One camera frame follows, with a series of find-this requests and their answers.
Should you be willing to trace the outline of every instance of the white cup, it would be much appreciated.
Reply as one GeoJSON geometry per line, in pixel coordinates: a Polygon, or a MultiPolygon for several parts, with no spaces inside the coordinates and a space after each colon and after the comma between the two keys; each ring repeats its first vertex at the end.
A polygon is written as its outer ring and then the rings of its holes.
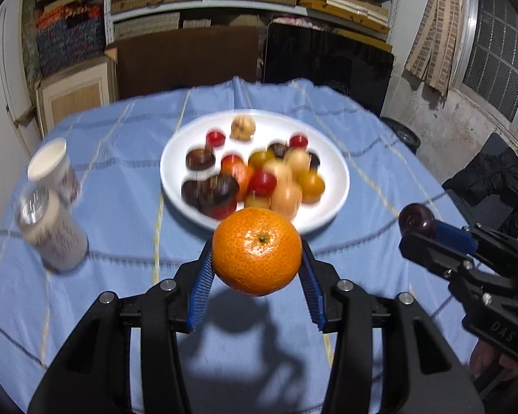
{"type": "Polygon", "coordinates": [[[36,152],[29,163],[27,177],[56,191],[66,205],[74,203],[80,192],[80,182],[67,155],[64,138],[56,138],[36,152]]]}

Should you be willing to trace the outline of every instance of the blue tablecloth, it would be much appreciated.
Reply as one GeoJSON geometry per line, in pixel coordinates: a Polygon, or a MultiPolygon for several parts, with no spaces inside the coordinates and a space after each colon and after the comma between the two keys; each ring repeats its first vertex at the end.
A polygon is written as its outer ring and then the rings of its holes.
{"type": "MultiPolygon", "coordinates": [[[[306,80],[260,85],[234,79],[90,110],[63,120],[48,136],[67,139],[82,183],[73,216],[88,234],[89,254],[69,274],[47,272],[21,240],[11,208],[6,210],[0,226],[0,382],[22,409],[101,292],[144,293],[199,255],[211,233],[164,198],[161,152],[180,126],[242,108],[295,117],[334,141],[347,160],[351,190],[334,221],[309,235],[312,251],[371,293],[412,292],[459,358],[468,359],[475,339],[461,327],[462,307],[450,300],[443,280],[404,260],[398,250],[396,216],[407,204],[425,203],[437,218],[463,224],[441,186],[376,116],[339,93],[306,80]]],[[[12,199],[25,184],[24,175],[12,199]]],[[[298,279],[259,298],[242,296],[216,279],[203,327],[179,337],[193,412],[316,412],[334,344],[334,336],[324,337],[311,323],[298,279]]],[[[378,375],[380,337],[374,345],[378,375]]],[[[138,331],[132,347],[133,407],[141,411],[138,331]]],[[[373,409],[379,400],[375,385],[373,409]]]]}

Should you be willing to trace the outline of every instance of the window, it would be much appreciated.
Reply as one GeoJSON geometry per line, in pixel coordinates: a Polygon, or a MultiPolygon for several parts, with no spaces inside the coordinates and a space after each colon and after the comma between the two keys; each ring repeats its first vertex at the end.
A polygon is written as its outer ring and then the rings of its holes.
{"type": "Polygon", "coordinates": [[[508,0],[464,0],[453,83],[518,140],[518,15],[508,0]]]}

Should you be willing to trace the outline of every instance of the white plate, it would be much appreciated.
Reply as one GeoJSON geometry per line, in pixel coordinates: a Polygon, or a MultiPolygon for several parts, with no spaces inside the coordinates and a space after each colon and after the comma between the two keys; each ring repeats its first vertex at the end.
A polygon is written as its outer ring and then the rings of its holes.
{"type": "Polygon", "coordinates": [[[303,133],[309,139],[308,149],[315,152],[320,159],[318,170],[326,183],[326,191],[320,201],[313,205],[301,205],[292,223],[300,234],[312,232],[329,222],[344,205],[349,193],[349,170],[340,151],[334,144],[311,126],[280,114],[261,110],[230,110],[218,112],[198,118],[180,129],[165,145],[161,154],[160,174],[163,189],[172,204],[191,221],[214,230],[220,221],[205,216],[182,200],[181,186],[188,178],[186,169],[186,153],[195,147],[203,147],[205,135],[211,129],[219,129],[227,136],[222,148],[215,149],[220,169],[223,156],[229,152],[238,152],[244,160],[261,148],[266,148],[278,140],[286,143],[296,132],[303,133]],[[255,120],[256,131],[251,142],[240,142],[229,138],[230,125],[236,115],[251,115],[255,120]]]}

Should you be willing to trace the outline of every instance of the red fabric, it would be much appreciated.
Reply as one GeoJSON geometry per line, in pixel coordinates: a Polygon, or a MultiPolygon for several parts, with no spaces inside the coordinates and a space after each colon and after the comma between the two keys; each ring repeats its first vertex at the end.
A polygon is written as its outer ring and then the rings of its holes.
{"type": "Polygon", "coordinates": [[[78,15],[84,12],[87,12],[91,19],[97,19],[102,16],[102,5],[82,5],[76,8],[59,6],[50,12],[43,13],[36,21],[36,28],[43,30],[58,20],[66,19],[72,15],[78,15]]]}

